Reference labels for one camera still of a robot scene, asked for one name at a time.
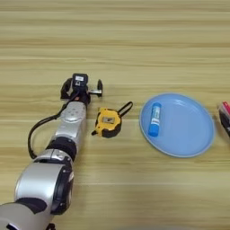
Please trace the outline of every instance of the black object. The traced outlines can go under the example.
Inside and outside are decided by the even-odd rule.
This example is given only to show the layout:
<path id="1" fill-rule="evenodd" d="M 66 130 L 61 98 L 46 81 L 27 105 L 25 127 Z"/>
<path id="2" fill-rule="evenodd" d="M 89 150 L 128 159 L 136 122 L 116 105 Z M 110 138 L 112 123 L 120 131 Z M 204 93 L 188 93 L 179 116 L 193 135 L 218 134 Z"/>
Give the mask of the black object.
<path id="1" fill-rule="evenodd" d="M 55 224 L 49 224 L 46 230 L 56 230 Z"/>
<path id="2" fill-rule="evenodd" d="M 51 214 L 61 215 L 70 206 L 74 174 L 70 167 L 63 166 L 60 171 L 54 191 Z"/>
<path id="3" fill-rule="evenodd" d="M 98 97 L 102 97 L 102 94 L 103 94 L 103 84 L 102 84 L 102 80 L 100 80 L 100 79 L 98 80 L 98 83 L 97 83 L 97 89 L 102 91 L 102 93 L 97 94 Z"/>
<path id="4" fill-rule="evenodd" d="M 17 228 L 15 228 L 14 226 L 12 226 L 11 224 L 8 224 L 6 226 L 6 228 L 9 229 L 9 230 L 18 230 Z"/>
<path id="5" fill-rule="evenodd" d="M 75 142 L 67 137 L 57 137 L 50 141 L 47 149 L 58 149 L 67 153 L 74 161 L 77 153 Z"/>
<path id="6" fill-rule="evenodd" d="M 102 136 L 103 137 L 106 137 L 106 138 L 112 138 L 112 137 L 116 137 L 120 131 L 121 131 L 121 124 L 122 124 L 122 121 L 120 124 L 118 124 L 114 130 L 108 130 L 108 129 L 104 129 L 102 131 Z"/>
<path id="7" fill-rule="evenodd" d="M 37 198 L 20 198 L 17 199 L 15 203 L 26 206 L 33 214 L 40 213 L 47 208 L 47 203 L 44 200 Z"/>
<path id="8" fill-rule="evenodd" d="M 227 135 L 230 137 L 230 120 L 229 118 L 219 110 L 219 118 L 222 126 L 225 128 Z"/>

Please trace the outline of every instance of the black cable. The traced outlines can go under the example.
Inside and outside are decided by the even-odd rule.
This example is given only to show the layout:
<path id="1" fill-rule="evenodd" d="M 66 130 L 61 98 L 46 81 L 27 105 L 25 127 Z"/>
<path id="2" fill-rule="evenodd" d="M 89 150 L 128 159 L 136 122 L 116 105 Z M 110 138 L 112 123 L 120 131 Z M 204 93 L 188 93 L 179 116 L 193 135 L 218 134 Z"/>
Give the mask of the black cable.
<path id="1" fill-rule="evenodd" d="M 28 135 L 28 151 L 29 151 L 29 155 L 30 155 L 30 157 L 31 157 L 32 159 L 35 159 L 35 158 L 37 157 L 37 156 L 34 154 L 34 152 L 33 152 L 33 150 L 32 150 L 32 147 L 31 147 L 31 136 L 32 136 L 33 132 L 35 131 L 35 129 L 37 129 L 38 127 L 40 127 L 40 126 L 42 126 L 42 125 L 44 125 L 44 124 L 46 124 L 46 123 L 48 123 L 48 122 L 50 122 L 50 121 L 52 121 L 52 120 L 54 120 L 54 119 L 58 119 L 58 118 L 60 117 L 62 111 L 66 109 L 67 105 L 68 105 L 70 102 L 72 102 L 72 101 L 77 97 L 78 94 L 79 94 L 79 92 L 76 92 L 76 93 L 69 99 L 69 101 L 68 101 L 66 104 L 64 104 L 64 105 L 62 106 L 61 110 L 60 110 L 57 114 L 52 115 L 52 116 L 50 116 L 50 117 L 47 117 L 47 118 L 45 118 L 45 119 L 40 120 L 39 122 L 37 122 L 37 123 L 32 127 L 32 129 L 31 129 L 31 131 L 30 131 L 30 133 L 29 133 L 29 135 Z"/>

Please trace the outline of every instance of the glue stick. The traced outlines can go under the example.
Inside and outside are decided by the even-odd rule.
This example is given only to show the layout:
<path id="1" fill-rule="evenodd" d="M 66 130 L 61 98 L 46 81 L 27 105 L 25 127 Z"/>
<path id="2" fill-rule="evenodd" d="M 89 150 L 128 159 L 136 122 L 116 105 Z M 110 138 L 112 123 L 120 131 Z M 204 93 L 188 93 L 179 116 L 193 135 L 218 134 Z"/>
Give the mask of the glue stick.
<path id="1" fill-rule="evenodd" d="M 148 135 L 151 137 L 157 137 L 159 134 L 160 127 L 160 114 L 162 105 L 158 102 L 153 104 L 152 115 L 148 129 Z"/>

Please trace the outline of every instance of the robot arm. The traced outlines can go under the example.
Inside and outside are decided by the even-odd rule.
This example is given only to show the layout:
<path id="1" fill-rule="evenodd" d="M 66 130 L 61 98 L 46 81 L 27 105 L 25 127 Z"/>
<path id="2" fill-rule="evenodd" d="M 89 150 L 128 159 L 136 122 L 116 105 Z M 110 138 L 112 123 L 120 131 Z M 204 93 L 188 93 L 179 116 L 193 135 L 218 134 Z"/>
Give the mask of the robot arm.
<path id="1" fill-rule="evenodd" d="M 88 76 L 74 74 L 71 84 L 79 92 L 60 115 L 60 125 L 46 150 L 22 172 L 15 189 L 14 202 L 0 206 L 0 230 L 45 230 L 55 215 L 62 215 L 71 203 L 74 182 L 73 162 L 85 131 L 86 108 L 90 102 Z M 65 85 L 61 98 L 71 97 Z M 102 82 L 92 94 L 102 96 Z"/>

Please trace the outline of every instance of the yellow tape measure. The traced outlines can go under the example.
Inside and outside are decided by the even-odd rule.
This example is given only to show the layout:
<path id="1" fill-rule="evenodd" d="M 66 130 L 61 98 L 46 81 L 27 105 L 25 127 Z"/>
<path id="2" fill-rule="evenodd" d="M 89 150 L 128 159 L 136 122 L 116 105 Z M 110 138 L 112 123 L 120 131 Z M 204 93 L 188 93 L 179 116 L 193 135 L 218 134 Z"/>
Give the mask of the yellow tape measure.
<path id="1" fill-rule="evenodd" d="M 128 102 L 120 110 L 115 111 L 106 108 L 100 108 L 95 123 L 95 131 L 100 137 L 111 138 L 119 134 L 121 130 L 122 117 L 133 107 L 133 102 Z"/>

